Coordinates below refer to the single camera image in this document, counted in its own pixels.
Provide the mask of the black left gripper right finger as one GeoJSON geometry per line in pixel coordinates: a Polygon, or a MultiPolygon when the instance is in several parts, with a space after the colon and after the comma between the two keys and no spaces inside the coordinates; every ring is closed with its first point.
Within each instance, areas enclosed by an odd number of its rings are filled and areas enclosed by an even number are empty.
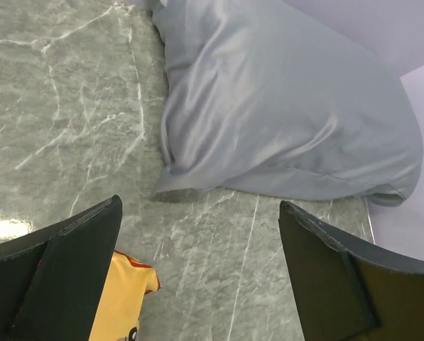
{"type": "Polygon", "coordinates": [[[280,203],[279,229],[306,340],[424,340],[424,261],[280,203]]]}

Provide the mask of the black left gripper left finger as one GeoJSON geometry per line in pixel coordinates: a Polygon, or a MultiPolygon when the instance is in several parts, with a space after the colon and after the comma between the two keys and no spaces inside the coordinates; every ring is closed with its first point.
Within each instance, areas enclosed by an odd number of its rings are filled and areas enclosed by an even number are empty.
{"type": "Polygon", "coordinates": [[[115,195],[0,243],[0,340],[88,340],[121,220],[115,195]]]}

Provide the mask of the grey pillowcase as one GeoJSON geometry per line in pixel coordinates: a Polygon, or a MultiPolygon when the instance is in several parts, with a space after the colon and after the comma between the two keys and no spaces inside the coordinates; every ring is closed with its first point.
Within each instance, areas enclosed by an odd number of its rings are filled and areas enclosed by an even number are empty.
{"type": "Polygon", "coordinates": [[[169,93],[158,192],[226,187],[395,207],[423,140],[400,79],[283,1],[152,1],[169,93]]]}

